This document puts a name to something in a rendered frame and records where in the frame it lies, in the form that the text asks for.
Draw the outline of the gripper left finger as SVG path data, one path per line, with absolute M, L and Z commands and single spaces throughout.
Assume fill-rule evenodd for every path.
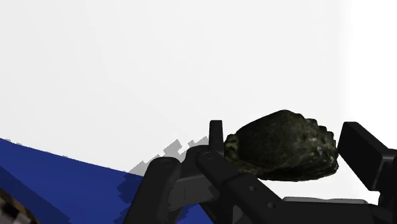
M 154 158 L 123 224 L 177 224 L 195 204 L 214 224 L 282 224 L 282 199 L 223 155 L 223 125 L 212 120 L 209 144 L 188 149 L 183 161 Z

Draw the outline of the blue furniture top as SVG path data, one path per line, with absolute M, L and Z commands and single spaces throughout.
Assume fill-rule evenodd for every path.
M 139 176 L 0 138 L 0 189 L 41 224 L 177 224 L 186 206 L 219 196 L 195 165 L 205 148 L 156 157 Z

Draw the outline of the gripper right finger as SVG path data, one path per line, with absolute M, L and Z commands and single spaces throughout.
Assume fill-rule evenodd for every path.
M 367 190 L 380 193 L 379 205 L 394 204 L 397 149 L 388 148 L 358 122 L 344 122 L 337 151 Z

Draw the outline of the dark mottled shell-shaped object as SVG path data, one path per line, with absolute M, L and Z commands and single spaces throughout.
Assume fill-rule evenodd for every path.
M 261 180 L 311 181 L 339 168 L 334 133 L 287 109 L 249 122 L 227 135 L 223 145 L 228 162 Z

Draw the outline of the brown checkered object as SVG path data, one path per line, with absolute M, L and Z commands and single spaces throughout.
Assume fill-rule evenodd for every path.
M 29 209 L 0 188 L 0 224 L 40 224 Z

